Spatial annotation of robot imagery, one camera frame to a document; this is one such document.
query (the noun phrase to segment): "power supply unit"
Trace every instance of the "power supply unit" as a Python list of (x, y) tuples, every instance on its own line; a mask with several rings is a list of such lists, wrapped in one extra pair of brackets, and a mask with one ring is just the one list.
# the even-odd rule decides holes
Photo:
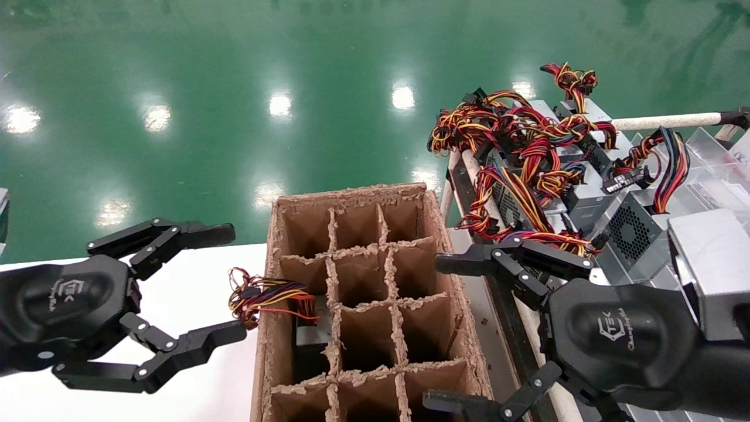
[(597, 262), (613, 284), (624, 282), (623, 273), (633, 282), (648, 281), (667, 264), (668, 219), (726, 208), (736, 210), (743, 225), (750, 226), (744, 204), (708, 167), (691, 167), (688, 179), (667, 203), (666, 214), (651, 215), (647, 209), (653, 203), (655, 186), (627, 192), (613, 212), (605, 213), (604, 232), (609, 236), (605, 248), (610, 249), (611, 257), (602, 252)]
[[(701, 227), (711, 230), (696, 230)], [(670, 219), (669, 240), (672, 256), (683, 263), (675, 261), (679, 277), (695, 293), (703, 334), (709, 341), (743, 339), (733, 314), (750, 303), (750, 238), (743, 225), (730, 210), (714, 209)]]
[(584, 161), (582, 164), (586, 167), (583, 183), (568, 189), (562, 197), (562, 203), (565, 204), (573, 224), (587, 233), (604, 215), (617, 194), (605, 194), (602, 191), (601, 176), (589, 162)]

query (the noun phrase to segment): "black connector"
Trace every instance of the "black connector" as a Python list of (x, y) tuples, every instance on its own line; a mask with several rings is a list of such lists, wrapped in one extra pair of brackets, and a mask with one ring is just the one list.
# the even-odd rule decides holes
[(641, 183), (646, 179), (647, 171), (648, 167), (645, 167), (644, 169), (634, 168), (628, 173), (620, 174), (619, 176), (615, 176), (609, 180), (604, 181), (601, 184), (601, 190), (605, 194), (613, 194), (623, 190), (624, 188), (627, 188), (630, 185), (637, 184), (638, 186), (641, 186)]
[(596, 235), (593, 239), (591, 239), (591, 246), (593, 246), (596, 249), (604, 248), (608, 240), (609, 240), (608, 234), (600, 233)]
[(463, 102), (471, 105), (483, 106), (485, 105), (484, 102), (486, 100), (487, 94), (481, 87), (477, 88), (474, 92), (463, 96)]
[(260, 287), (246, 288), (240, 293), (242, 299), (252, 299), (253, 297), (260, 295)]
[(487, 228), (487, 234), (493, 235), (493, 234), (498, 234), (500, 232), (500, 228), (497, 227), (497, 219), (493, 219), (492, 217), (490, 217), (489, 225), (490, 227)]

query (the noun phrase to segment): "colorful wire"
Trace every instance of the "colorful wire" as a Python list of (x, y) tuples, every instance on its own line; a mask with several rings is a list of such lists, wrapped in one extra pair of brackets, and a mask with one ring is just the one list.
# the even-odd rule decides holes
[(578, 113), (586, 112), (586, 96), (599, 84), (599, 79), (594, 71), (573, 71), (570, 64), (565, 62), (562, 66), (556, 63), (541, 66), (540, 69), (555, 76), (555, 84), (565, 91), (565, 99), (575, 101), (575, 109)]
[[(242, 274), (242, 282), (235, 278), (235, 272)], [(308, 287), (300, 282), (287, 279), (271, 279), (262, 276), (250, 276), (239, 267), (229, 270), (229, 285), (232, 294), (229, 296), (229, 309), (232, 316), (239, 319), (248, 330), (258, 326), (260, 312), (282, 312), (303, 319), (314, 321), (315, 296), (308, 293)], [(245, 294), (248, 289), (258, 289), (257, 294)], [(296, 311), (278, 307), (285, 300), (294, 300)]]
[(671, 129), (660, 128), (660, 131), (664, 134), (669, 162), (664, 171), (664, 177), (654, 194), (653, 212), (655, 214), (667, 212), (667, 203), (677, 188), (685, 182), (690, 171), (690, 155), (681, 136)]
[[(499, 185), (499, 188), (507, 189), (513, 196), (526, 216), (531, 231), (517, 231), (513, 227), (504, 228), (496, 233), (490, 230), (492, 221), (485, 204), (492, 199), (495, 183)], [(469, 208), (469, 212), (458, 222), (457, 228), (470, 229), (480, 237), (495, 241), (501, 241), (510, 234), (518, 234), (523, 239), (549, 243), (558, 249), (579, 256), (591, 256), (600, 252), (591, 246), (589, 240), (581, 238), (578, 233), (568, 233), (567, 231), (554, 233), (536, 196), (532, 194), (521, 178), (505, 167), (499, 169), (497, 167), (483, 167), (477, 173), (476, 192), (476, 199)]]

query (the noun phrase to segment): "white pole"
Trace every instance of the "white pole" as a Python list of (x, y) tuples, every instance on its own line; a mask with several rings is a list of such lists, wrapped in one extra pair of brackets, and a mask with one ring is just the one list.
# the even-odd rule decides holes
[(718, 125), (722, 122), (721, 113), (676, 114), (673, 116), (633, 117), (614, 119), (612, 124), (618, 131), (642, 131), (645, 129), (692, 128), (695, 126)]
[[(458, 152), (451, 152), (450, 158), (448, 159), (449, 173), (456, 168), (456, 164), (460, 159), (461, 156)], [(448, 224), (448, 217), (451, 215), (451, 205), (453, 205), (453, 186), (451, 185), (451, 181), (447, 178), (445, 179), (445, 186), (442, 188), (442, 192), (442, 198), (440, 198), (440, 212), (443, 214), (443, 221)]]

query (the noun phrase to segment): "cable bundle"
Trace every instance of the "cable bundle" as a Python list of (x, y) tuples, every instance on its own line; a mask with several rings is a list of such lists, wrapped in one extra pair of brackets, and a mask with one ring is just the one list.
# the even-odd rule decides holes
[[(627, 174), (630, 170), (634, 170), (636, 167), (640, 166), (649, 155), (654, 154), (654, 148), (660, 143), (663, 143), (664, 140), (665, 138), (661, 129), (645, 137), (637, 146), (630, 149), (627, 157), (614, 162), (610, 170), (610, 175), (621, 176)], [(658, 162), (658, 170), (656, 171), (656, 176), (653, 178), (649, 176), (648, 185), (653, 183), (658, 179), (659, 175), (662, 174), (662, 159), (659, 157), (659, 154), (654, 154), (654, 156)]]
[(510, 110), (501, 98), (508, 98), (529, 106), (526, 99), (513, 91), (498, 91), (486, 95), (482, 89), (465, 97), (454, 110), (442, 110), (427, 141), (427, 149), (437, 155), (444, 151), (475, 152), (486, 140), (499, 148), (494, 131), (499, 129), (500, 116)]
[(573, 71), (568, 62), (562, 66), (550, 63), (539, 69), (555, 76), (555, 84), (565, 91), (565, 99), (572, 98), (575, 100), (575, 109), (579, 113), (586, 112), (586, 96), (599, 84), (596, 72)]
[(659, 128), (663, 133), (664, 143), (667, 145), (669, 163), (664, 172), (664, 178), (656, 188), (654, 194), (653, 212), (663, 214), (667, 212), (667, 202), (674, 191), (685, 182), (690, 171), (690, 155), (680, 134), (671, 129)]
[[(518, 231), (516, 228), (508, 227), (501, 231), (493, 232), (493, 222), (490, 218), (485, 204), (492, 198), (493, 184), (498, 183), (502, 188), (508, 189), (523, 214), (531, 224), (531, 231)], [(457, 228), (468, 228), (479, 236), (489, 240), (500, 241), (509, 234), (517, 234), (523, 239), (535, 240), (537, 242), (555, 245), (558, 249), (572, 252), (579, 256), (590, 256), (599, 253), (598, 249), (591, 246), (589, 240), (582, 239), (578, 233), (563, 231), (554, 233), (547, 216), (542, 211), (536, 196), (532, 194), (521, 179), (505, 167), (483, 167), (477, 173), (477, 198), (472, 203), (469, 212), (458, 222)]]
[[(242, 283), (235, 279), (235, 271), (242, 274)], [(317, 316), (315, 316), (315, 297), (309, 294), (308, 287), (300, 282), (250, 276), (242, 268), (234, 267), (229, 270), (229, 284), (232, 286), (229, 309), (232, 310), (232, 315), (242, 321), (248, 330), (258, 326), (259, 312), (285, 312), (311, 321), (317, 319)], [(268, 307), (287, 299), (295, 301), (297, 312)]]
[(547, 206), (554, 198), (561, 197), (571, 185), (583, 182), (586, 167), (580, 162), (572, 162), (562, 170), (548, 171), (539, 175), (536, 181), (536, 191), (539, 193), (539, 203)]

